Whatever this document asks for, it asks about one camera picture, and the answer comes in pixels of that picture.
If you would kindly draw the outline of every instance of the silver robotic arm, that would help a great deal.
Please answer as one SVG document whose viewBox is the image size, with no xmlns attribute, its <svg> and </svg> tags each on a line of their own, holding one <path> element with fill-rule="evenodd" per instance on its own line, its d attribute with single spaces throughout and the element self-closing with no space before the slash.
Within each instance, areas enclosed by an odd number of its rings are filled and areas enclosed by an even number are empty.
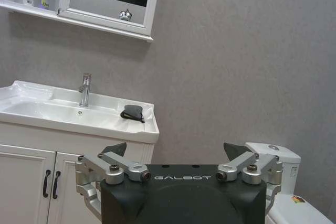
<svg viewBox="0 0 336 224">
<path fill-rule="evenodd" d="M 98 156 L 79 156 L 76 162 L 76 191 L 84 196 L 87 208 L 101 221 L 101 203 L 97 196 L 100 182 L 105 179 L 109 185 L 124 181 L 124 173 L 130 180 L 145 182 L 151 178 L 146 165 L 128 161 L 114 153 L 100 153 Z"/>
<path fill-rule="evenodd" d="M 266 211 L 270 211 L 274 198 L 281 191 L 282 162 L 278 156 L 245 152 L 227 164 L 218 166 L 216 177 L 221 182 L 234 181 L 242 173 L 245 183 L 259 185 L 263 180 L 266 185 Z"/>
</svg>

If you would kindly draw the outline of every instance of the faucet handle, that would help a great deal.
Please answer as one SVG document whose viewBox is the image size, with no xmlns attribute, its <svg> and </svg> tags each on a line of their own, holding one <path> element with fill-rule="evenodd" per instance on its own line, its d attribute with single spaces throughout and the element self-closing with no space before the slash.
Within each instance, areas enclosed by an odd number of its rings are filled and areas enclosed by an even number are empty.
<svg viewBox="0 0 336 224">
<path fill-rule="evenodd" d="M 90 79 L 91 79 L 91 76 L 92 76 L 92 74 L 90 74 L 90 73 L 84 73 L 84 74 L 83 74 L 83 79 L 84 79 L 84 80 L 87 80 L 87 79 L 90 80 Z"/>
</svg>

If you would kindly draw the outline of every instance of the metal bolt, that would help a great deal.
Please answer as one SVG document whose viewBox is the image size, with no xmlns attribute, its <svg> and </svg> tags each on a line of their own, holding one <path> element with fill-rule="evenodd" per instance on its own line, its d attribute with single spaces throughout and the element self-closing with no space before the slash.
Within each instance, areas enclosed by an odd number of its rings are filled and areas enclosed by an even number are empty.
<svg viewBox="0 0 336 224">
<path fill-rule="evenodd" d="M 150 180 L 151 179 L 151 173 L 149 173 L 149 172 L 146 172 L 146 173 L 143 173 L 143 174 L 141 174 L 141 181 L 148 181 L 148 180 Z"/>
<path fill-rule="evenodd" d="M 220 182 L 226 181 L 226 173 L 216 173 L 216 178 Z"/>
<path fill-rule="evenodd" d="M 119 165 L 110 165 L 110 171 L 111 172 L 115 172 L 117 170 L 119 170 Z"/>
<path fill-rule="evenodd" d="M 246 168 L 250 172 L 255 172 L 258 167 L 256 165 L 251 164 L 251 165 L 248 165 Z"/>
</svg>

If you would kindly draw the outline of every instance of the black cabinet handle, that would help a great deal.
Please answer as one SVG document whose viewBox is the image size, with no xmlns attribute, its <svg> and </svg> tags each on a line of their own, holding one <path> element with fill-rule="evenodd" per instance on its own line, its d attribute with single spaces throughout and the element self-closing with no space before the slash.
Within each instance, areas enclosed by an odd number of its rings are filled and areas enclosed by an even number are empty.
<svg viewBox="0 0 336 224">
<path fill-rule="evenodd" d="M 61 172 L 58 170 L 56 172 L 56 178 L 55 178 L 55 181 L 54 181 L 54 188 L 53 188 L 53 191 L 52 191 L 52 198 L 53 199 L 57 199 L 56 191 L 57 191 L 57 181 L 58 181 L 59 176 L 61 176 Z"/>
<path fill-rule="evenodd" d="M 47 185 L 48 185 L 48 176 L 50 175 L 51 171 L 46 170 L 46 175 L 44 176 L 44 183 L 43 183 L 43 197 L 48 198 Z"/>
</svg>

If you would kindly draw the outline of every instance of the toilet flush button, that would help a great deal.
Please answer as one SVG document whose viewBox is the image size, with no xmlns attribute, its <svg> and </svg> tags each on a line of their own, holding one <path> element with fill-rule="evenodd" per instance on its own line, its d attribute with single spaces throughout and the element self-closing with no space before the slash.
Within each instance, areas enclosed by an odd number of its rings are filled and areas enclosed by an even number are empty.
<svg viewBox="0 0 336 224">
<path fill-rule="evenodd" d="M 275 145 L 269 145 L 268 148 L 272 149 L 272 150 L 275 150 L 275 151 L 278 151 L 279 148 L 276 147 Z"/>
</svg>

